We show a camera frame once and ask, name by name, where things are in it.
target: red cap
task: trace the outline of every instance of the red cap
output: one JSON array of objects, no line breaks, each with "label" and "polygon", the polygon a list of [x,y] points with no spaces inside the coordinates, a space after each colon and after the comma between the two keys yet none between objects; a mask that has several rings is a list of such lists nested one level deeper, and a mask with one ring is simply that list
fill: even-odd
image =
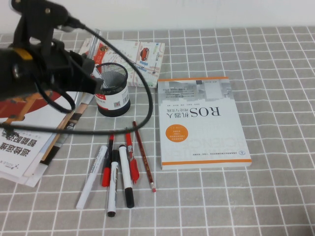
[{"label": "red cap", "polygon": [[140,174],[138,171],[137,161],[135,158],[132,161],[130,161],[130,175],[133,182],[137,183],[137,180],[139,179]]}]

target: white wall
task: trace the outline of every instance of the white wall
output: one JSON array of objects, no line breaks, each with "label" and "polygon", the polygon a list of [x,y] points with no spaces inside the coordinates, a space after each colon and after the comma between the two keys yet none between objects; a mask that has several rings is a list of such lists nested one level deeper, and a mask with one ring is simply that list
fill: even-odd
[{"label": "white wall", "polygon": [[[101,30],[315,25],[314,0],[54,0]],[[19,19],[0,0],[0,32]]]}]

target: book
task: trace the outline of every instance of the book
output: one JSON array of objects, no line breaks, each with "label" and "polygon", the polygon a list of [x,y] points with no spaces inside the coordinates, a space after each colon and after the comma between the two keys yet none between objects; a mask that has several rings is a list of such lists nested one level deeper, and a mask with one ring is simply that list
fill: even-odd
[{"label": "book", "polygon": [[[62,129],[70,127],[70,129],[73,129],[92,98],[92,94],[84,93],[81,104],[76,109],[76,112],[66,115],[58,128]],[[29,168],[25,171],[23,176],[15,177],[9,174],[0,173],[0,177],[6,178],[19,184],[24,184],[26,186],[35,187],[67,137],[67,134],[52,134],[36,156],[35,160],[37,160],[37,162],[34,160]]]},{"label": "book", "polygon": [[252,163],[229,79],[159,79],[163,170]]},{"label": "book", "polygon": [[[87,38],[80,50],[80,54],[89,51],[91,38]],[[137,42],[123,40],[109,40],[119,51],[140,70],[149,87],[156,88],[159,78],[162,60],[164,56],[165,43]],[[117,55],[112,49],[100,43],[96,55],[95,64],[114,62],[122,65],[128,72],[127,85],[143,87],[139,76],[124,59]]]},{"label": "book", "polygon": [[[50,91],[47,93],[53,101],[70,108],[69,103],[59,94]],[[76,92],[68,94],[72,98],[76,96]],[[0,122],[56,128],[64,117],[65,114],[49,106],[38,93],[0,102]],[[4,129],[0,129],[0,133],[0,173],[14,177],[23,176],[52,136],[51,133],[21,130],[7,132]]]}]

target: black cap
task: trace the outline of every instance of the black cap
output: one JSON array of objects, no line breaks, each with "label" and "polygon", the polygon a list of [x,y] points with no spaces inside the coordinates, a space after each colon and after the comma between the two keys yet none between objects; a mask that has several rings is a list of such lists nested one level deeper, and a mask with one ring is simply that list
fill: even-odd
[{"label": "black cap", "polygon": [[134,207],[134,200],[133,200],[133,191],[132,188],[126,188],[125,189],[125,195],[126,195],[126,203],[128,208]]},{"label": "black cap", "polygon": [[118,161],[119,161],[119,151],[113,150],[112,162],[118,162]]},{"label": "black cap", "polygon": [[116,214],[116,212],[114,212],[114,211],[110,211],[107,213],[108,217],[114,217],[115,214]]}]

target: qr code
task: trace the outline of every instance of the qr code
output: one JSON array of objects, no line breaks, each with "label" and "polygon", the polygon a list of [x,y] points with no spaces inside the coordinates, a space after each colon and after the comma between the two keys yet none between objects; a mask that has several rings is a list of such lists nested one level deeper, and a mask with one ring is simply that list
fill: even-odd
[{"label": "qr code", "polygon": [[114,102],[114,107],[120,107],[120,101],[119,102]]}]

